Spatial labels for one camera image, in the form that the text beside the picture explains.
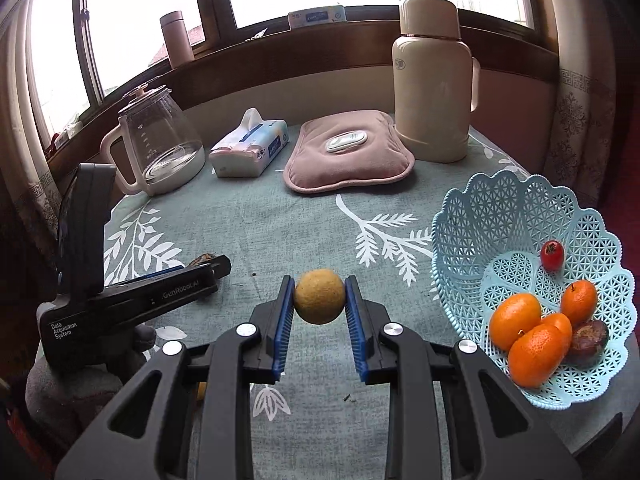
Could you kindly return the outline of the large orange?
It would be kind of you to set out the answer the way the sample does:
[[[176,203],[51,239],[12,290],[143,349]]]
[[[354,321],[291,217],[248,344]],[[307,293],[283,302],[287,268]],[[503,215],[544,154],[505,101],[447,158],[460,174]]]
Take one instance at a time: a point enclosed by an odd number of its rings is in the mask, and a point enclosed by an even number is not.
[[[506,298],[491,315],[489,337],[502,351],[509,351],[515,341],[541,321],[541,305],[529,292]]]

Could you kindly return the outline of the dark passion fruit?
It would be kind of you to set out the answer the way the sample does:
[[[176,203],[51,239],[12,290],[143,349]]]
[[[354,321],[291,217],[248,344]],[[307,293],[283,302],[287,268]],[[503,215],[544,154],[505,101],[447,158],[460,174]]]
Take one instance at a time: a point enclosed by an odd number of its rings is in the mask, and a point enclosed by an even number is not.
[[[574,330],[567,356],[575,363],[586,366],[597,361],[608,342],[608,326],[600,320],[585,322]]]
[[[205,254],[201,254],[196,258],[194,258],[188,264],[188,267],[190,268],[191,266],[200,266],[201,264],[204,264],[204,263],[211,263],[215,258],[216,256],[214,254],[211,254],[210,252],[206,252]]]

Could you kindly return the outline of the small tangerine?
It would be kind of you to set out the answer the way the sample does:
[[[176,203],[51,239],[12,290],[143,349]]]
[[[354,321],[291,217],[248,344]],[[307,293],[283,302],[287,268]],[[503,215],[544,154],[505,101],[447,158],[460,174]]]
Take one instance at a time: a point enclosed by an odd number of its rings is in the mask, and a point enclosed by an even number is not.
[[[560,309],[574,327],[587,322],[596,310],[597,289],[590,281],[579,280],[570,283],[564,290]]]

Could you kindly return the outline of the light blue plastic basket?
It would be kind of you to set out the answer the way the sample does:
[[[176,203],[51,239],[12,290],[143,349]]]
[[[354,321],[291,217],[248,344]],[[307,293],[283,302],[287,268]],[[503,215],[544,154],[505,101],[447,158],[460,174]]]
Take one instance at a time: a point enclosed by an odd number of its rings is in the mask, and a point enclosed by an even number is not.
[[[559,272],[547,272],[540,250],[548,240],[564,248]],[[608,326],[608,343],[589,368],[561,365],[529,402],[566,410],[605,394],[628,360],[626,341],[637,324],[634,276],[622,266],[623,247],[599,211],[582,208],[574,192],[536,174],[524,180],[509,170],[476,174],[463,190],[453,188],[432,223],[432,277],[442,308],[457,334],[472,340],[506,370],[506,352],[489,337],[498,305],[529,292],[544,314],[559,311],[564,290],[578,280],[597,289],[594,316]]]

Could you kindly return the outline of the red cherry tomato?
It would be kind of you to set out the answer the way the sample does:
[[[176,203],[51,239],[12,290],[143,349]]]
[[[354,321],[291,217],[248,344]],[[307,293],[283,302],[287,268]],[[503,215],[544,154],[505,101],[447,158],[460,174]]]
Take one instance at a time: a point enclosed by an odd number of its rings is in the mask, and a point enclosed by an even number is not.
[[[545,242],[539,254],[541,266],[547,272],[559,272],[564,263],[564,248],[558,240],[548,240]]]

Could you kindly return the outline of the small tan longan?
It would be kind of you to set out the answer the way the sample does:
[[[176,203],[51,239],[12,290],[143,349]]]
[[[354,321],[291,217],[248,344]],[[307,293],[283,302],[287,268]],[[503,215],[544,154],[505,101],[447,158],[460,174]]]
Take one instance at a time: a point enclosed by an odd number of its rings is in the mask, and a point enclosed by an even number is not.
[[[294,290],[294,307],[307,323],[328,324],[343,311],[345,285],[330,269],[317,269],[303,274]]]

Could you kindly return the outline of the green leaf pattern tablecloth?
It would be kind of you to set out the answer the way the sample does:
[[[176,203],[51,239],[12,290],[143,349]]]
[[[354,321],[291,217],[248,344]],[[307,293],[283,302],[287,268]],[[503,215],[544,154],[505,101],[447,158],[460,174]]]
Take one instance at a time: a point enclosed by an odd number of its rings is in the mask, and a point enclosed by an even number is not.
[[[460,162],[417,162],[397,183],[305,196],[283,180],[298,134],[291,130],[288,146],[258,178],[218,178],[204,168],[170,194],[108,203],[111,219],[102,250],[107,285],[166,270],[171,263],[188,268],[206,252],[231,262],[216,292],[143,322],[152,324],[152,335],[140,370],[168,341],[188,348],[210,344],[247,322],[258,304],[276,299],[285,276],[296,287],[303,274],[317,269],[332,270],[344,285],[353,276],[363,299],[382,304],[392,321],[426,341],[451,347],[465,339],[447,318],[432,277],[434,215],[450,190],[463,190],[476,174],[509,170],[521,180],[532,175],[489,154],[478,136],[470,136]],[[281,377],[272,385],[250,385],[251,479],[388,479],[390,387],[360,379],[345,306],[332,322],[310,324],[297,314],[293,292]],[[638,477],[634,332],[626,348],[628,360],[603,396],[559,411],[532,404],[577,460],[579,479]],[[183,479],[198,479],[201,419],[202,412],[194,411]]]

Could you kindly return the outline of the left beige curtain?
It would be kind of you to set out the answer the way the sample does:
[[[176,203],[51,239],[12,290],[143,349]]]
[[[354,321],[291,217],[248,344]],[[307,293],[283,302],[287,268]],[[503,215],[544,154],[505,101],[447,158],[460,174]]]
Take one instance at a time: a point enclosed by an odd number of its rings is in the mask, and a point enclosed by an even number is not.
[[[1,174],[32,244],[53,264],[61,193],[44,154],[29,93],[31,4],[23,0],[17,5],[1,36]]]

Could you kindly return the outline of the beige curtain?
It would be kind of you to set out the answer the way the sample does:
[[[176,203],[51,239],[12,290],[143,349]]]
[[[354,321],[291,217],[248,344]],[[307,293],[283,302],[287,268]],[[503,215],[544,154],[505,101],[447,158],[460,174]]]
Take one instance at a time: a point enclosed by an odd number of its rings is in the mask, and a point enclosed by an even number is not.
[[[32,244],[53,264],[61,193],[44,154],[29,93],[31,4],[23,0],[17,5],[1,36],[1,174]]]
[[[556,87],[544,176],[584,207],[601,197],[616,112],[614,37],[605,0],[548,0],[558,44]]]

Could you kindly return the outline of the white items on sill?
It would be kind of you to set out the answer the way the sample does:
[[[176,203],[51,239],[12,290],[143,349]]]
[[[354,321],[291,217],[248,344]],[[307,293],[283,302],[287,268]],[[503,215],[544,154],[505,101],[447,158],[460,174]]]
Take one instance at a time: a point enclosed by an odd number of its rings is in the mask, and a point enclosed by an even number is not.
[[[76,136],[81,128],[81,122],[72,122],[71,124],[67,125],[61,132],[55,133],[52,136],[49,147],[47,148],[47,156],[51,157],[53,154],[55,154],[70,139],[73,139],[73,137]]]

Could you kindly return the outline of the tissue pack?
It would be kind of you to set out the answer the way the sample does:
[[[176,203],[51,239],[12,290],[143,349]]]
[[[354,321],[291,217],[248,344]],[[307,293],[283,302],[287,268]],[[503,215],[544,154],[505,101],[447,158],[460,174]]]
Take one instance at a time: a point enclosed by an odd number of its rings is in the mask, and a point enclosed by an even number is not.
[[[240,124],[209,151],[218,178],[257,178],[288,144],[288,124],[248,108]]]

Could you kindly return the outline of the pink tumbler on sill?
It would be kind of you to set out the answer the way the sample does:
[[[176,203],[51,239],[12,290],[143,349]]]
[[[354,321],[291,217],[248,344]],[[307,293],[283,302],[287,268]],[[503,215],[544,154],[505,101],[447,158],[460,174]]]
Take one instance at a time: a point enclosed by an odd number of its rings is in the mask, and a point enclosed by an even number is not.
[[[193,49],[180,11],[172,11],[163,15],[160,18],[160,29],[172,68],[194,60]]]

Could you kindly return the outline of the right beige curtain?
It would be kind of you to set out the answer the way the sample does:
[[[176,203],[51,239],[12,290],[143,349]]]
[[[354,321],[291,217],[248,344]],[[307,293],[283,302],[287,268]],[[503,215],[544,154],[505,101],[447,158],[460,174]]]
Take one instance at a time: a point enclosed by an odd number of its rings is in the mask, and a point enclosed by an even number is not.
[[[544,176],[584,207],[601,197],[616,112],[614,37],[605,0],[548,0],[558,44],[556,87]]]

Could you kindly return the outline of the pink hot water bag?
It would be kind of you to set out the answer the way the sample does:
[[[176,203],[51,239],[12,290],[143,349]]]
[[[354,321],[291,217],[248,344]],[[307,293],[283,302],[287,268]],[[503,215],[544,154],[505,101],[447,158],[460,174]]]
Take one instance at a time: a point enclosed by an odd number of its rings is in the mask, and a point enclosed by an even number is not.
[[[320,194],[398,182],[408,177],[415,162],[389,114],[352,110],[300,127],[283,180],[298,194]]]

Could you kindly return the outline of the cream thermos flask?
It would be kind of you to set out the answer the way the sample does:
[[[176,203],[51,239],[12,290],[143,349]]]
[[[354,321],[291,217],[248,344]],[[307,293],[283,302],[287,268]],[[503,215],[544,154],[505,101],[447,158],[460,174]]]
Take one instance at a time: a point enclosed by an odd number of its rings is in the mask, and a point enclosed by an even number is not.
[[[395,127],[415,158],[457,162],[468,150],[480,62],[461,40],[448,0],[401,0],[392,47]]]

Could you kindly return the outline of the white blue box on sill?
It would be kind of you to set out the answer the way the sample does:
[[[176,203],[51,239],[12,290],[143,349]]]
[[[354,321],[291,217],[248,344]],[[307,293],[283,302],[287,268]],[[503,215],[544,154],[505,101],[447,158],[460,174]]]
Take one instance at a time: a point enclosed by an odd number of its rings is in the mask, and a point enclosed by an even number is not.
[[[309,26],[345,23],[347,21],[344,6],[318,6],[288,14],[288,27],[298,29]]]

